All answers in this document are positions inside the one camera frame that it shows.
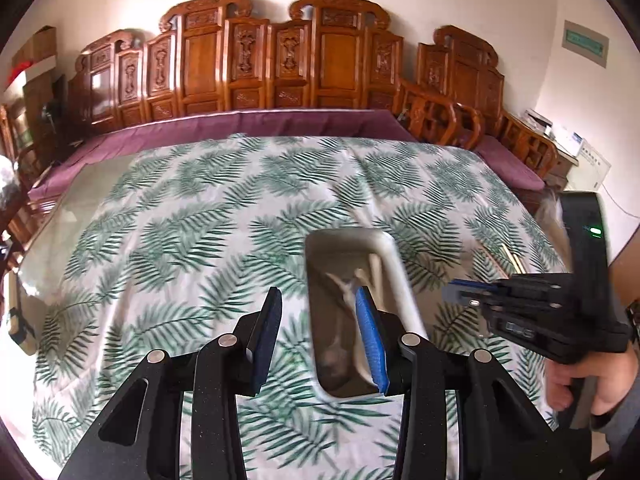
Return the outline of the light wooden chopstick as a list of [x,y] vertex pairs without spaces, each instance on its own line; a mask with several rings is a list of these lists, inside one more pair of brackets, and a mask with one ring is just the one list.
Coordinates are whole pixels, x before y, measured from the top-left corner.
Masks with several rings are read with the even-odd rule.
[[515,255],[513,252],[511,252],[508,246],[502,245],[501,249],[506,255],[506,258],[509,259],[510,263],[514,267],[514,272],[517,274],[525,274],[526,273],[525,266],[521,262],[521,259],[518,258],[518,256]]

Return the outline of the metal spoon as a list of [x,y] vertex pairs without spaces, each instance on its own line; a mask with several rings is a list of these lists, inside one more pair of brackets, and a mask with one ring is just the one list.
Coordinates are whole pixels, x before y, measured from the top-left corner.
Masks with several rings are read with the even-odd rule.
[[323,382],[330,389],[335,389],[349,381],[352,369],[352,350],[345,347],[343,336],[345,321],[354,314],[355,296],[351,282],[346,282],[330,272],[323,272],[321,276],[324,287],[335,300],[337,314],[333,340],[320,358],[320,372]]

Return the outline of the grey rectangular utensil tray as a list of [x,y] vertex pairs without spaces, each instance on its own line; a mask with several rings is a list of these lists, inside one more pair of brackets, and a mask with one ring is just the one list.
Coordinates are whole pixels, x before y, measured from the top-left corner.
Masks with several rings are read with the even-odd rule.
[[314,388],[326,402],[376,393],[357,323],[355,292],[370,289],[378,310],[426,335],[393,237],[369,228],[323,229],[305,240]]

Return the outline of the wooden side table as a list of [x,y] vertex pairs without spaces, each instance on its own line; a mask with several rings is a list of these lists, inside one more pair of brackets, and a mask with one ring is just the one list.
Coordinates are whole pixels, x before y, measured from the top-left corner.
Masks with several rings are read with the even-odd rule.
[[563,191],[567,186],[568,173],[578,166],[579,162],[575,157],[559,150],[554,165],[544,176],[544,182],[546,182],[548,188],[553,188],[555,191]]

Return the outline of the palm leaf print tablecloth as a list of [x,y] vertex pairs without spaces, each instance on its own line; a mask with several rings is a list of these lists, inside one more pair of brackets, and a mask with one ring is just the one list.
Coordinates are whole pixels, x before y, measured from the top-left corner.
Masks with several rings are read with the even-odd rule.
[[477,335],[476,311],[447,304],[454,278],[489,282],[562,262],[534,218],[475,154],[340,138],[252,138],[157,148],[119,177],[63,262],[43,323],[32,430],[62,467],[100,409],[151,350],[201,348],[283,296],[276,354],[241,401],[253,479],[387,479],[401,402],[326,402],[314,388],[304,241],[320,229],[390,234],[422,320],[447,351],[489,350],[541,414],[544,362]]

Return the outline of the items on side table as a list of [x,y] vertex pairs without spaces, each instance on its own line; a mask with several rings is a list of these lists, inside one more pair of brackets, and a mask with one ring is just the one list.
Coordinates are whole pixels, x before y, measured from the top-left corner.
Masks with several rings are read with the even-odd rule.
[[531,108],[521,114],[521,120],[529,128],[551,140],[563,153],[572,157],[576,157],[579,154],[582,144],[584,144],[584,139],[578,133],[574,133],[570,128],[561,124],[552,122]]

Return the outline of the purple sofa cushion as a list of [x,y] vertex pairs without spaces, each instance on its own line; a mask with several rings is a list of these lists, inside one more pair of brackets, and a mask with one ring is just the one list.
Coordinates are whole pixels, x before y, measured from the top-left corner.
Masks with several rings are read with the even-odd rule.
[[238,110],[162,122],[150,122],[85,140],[61,165],[54,167],[28,196],[34,202],[54,200],[79,171],[152,148],[204,140],[222,140],[235,133],[247,136],[337,136],[411,142],[413,136],[388,110]]

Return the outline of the carved wooden long sofa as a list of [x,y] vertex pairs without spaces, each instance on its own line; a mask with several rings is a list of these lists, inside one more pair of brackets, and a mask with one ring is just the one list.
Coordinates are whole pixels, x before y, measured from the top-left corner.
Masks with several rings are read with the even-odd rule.
[[417,139],[450,142],[454,103],[401,77],[404,40],[368,0],[297,0],[288,20],[250,0],[190,0],[144,39],[130,29],[93,41],[68,84],[70,119],[92,132],[232,110],[387,110]]

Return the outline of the wooden chair at left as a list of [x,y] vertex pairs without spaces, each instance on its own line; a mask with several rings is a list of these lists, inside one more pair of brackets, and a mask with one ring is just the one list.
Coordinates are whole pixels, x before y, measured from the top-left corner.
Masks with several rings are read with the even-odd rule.
[[9,267],[22,262],[43,222],[43,213],[28,196],[21,174],[13,127],[6,107],[1,107],[1,246],[9,253]]

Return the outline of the stacked cardboard boxes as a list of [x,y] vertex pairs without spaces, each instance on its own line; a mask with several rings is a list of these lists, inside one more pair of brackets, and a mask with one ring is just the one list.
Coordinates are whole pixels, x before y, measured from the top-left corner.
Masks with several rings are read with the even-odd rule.
[[52,81],[56,69],[56,28],[43,26],[13,55],[8,82],[1,103],[13,105],[20,99],[38,99],[41,104],[53,99]]

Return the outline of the white wall electrical box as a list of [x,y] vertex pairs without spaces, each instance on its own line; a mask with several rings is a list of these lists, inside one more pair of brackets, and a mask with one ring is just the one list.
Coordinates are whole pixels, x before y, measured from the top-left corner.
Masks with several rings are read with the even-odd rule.
[[584,191],[596,192],[611,170],[611,164],[588,142],[582,142],[578,153],[579,187]]

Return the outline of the grey wall panel box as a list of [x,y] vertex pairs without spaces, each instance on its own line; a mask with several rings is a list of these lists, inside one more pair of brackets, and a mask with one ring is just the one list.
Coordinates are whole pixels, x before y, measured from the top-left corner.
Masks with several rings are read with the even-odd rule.
[[610,40],[594,30],[565,21],[562,33],[562,47],[605,68],[608,64]]

